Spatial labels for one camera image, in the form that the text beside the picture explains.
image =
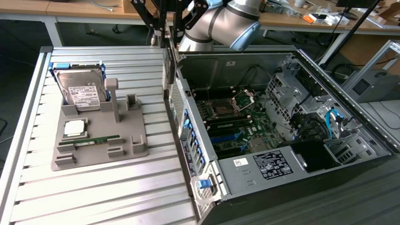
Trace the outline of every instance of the black pole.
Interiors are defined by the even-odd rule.
[[[340,49],[343,48],[343,46],[345,45],[347,41],[349,40],[351,36],[353,35],[353,33],[356,32],[356,30],[359,29],[361,23],[365,21],[367,17],[369,16],[369,13],[373,11],[373,9],[377,6],[379,2],[380,2],[380,0],[376,0],[375,3],[373,3],[373,5],[367,9],[367,12],[363,14],[363,16],[359,19],[356,25],[353,26],[353,28],[351,29],[349,33],[344,37],[344,39],[343,39],[341,43],[339,44],[339,46],[336,47],[332,55],[329,56],[329,58],[327,59],[327,61],[320,65],[320,67],[323,69],[327,68],[329,62],[332,61],[332,59],[335,58],[335,56],[339,53]]]

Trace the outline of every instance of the barcode label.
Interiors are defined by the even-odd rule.
[[[100,105],[96,86],[68,87],[68,90],[76,107]]]

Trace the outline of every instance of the aluminum table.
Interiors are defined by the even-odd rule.
[[[107,77],[119,79],[117,97],[135,93],[143,102],[149,155],[53,172],[61,94],[48,64],[100,60]],[[40,53],[0,179],[1,225],[196,224],[161,79],[156,47],[57,47]]]

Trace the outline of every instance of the gray 3d printed tray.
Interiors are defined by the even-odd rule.
[[[51,163],[53,171],[148,155],[140,101],[136,95],[128,95],[125,100],[111,97],[96,111],[79,112],[75,105],[61,106]],[[119,114],[113,111],[113,100]]]

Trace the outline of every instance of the green circuit board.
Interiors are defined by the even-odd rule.
[[[207,101],[197,101],[196,105],[205,126],[208,129],[209,139],[219,155],[219,159],[231,158],[235,156],[245,155],[263,150],[269,150],[277,147],[277,145],[285,141],[273,127],[265,112],[261,110],[263,105],[255,100],[255,102],[244,108],[249,103],[249,96],[239,95],[235,97],[236,106],[241,110],[236,110],[232,99],[211,99]],[[211,130],[207,125],[213,121],[237,120],[240,117],[249,117],[243,119],[243,122],[227,122],[227,125],[233,124],[231,127],[220,126]]]

